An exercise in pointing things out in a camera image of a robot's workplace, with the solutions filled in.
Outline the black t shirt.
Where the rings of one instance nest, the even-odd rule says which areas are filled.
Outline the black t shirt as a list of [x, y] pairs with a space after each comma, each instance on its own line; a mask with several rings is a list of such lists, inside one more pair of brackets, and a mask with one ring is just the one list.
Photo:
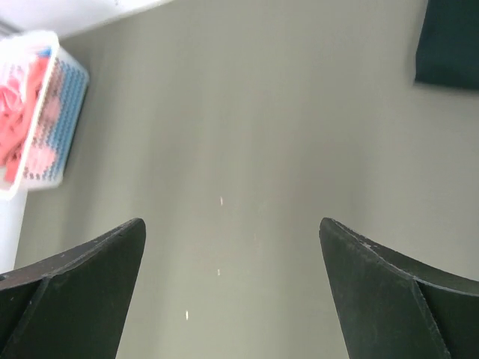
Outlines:
[[478, 1], [428, 1], [415, 53], [415, 81], [478, 89]]

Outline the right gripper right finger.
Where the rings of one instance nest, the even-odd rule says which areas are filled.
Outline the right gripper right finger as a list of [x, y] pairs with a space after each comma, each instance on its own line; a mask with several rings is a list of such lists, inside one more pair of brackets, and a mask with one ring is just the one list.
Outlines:
[[350, 358], [477, 358], [478, 282], [429, 266], [332, 218], [319, 238]]

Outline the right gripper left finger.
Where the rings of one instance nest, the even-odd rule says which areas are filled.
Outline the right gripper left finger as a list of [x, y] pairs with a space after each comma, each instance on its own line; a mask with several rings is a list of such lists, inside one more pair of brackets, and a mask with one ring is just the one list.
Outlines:
[[1, 274], [1, 357], [115, 358], [145, 241], [134, 218]]

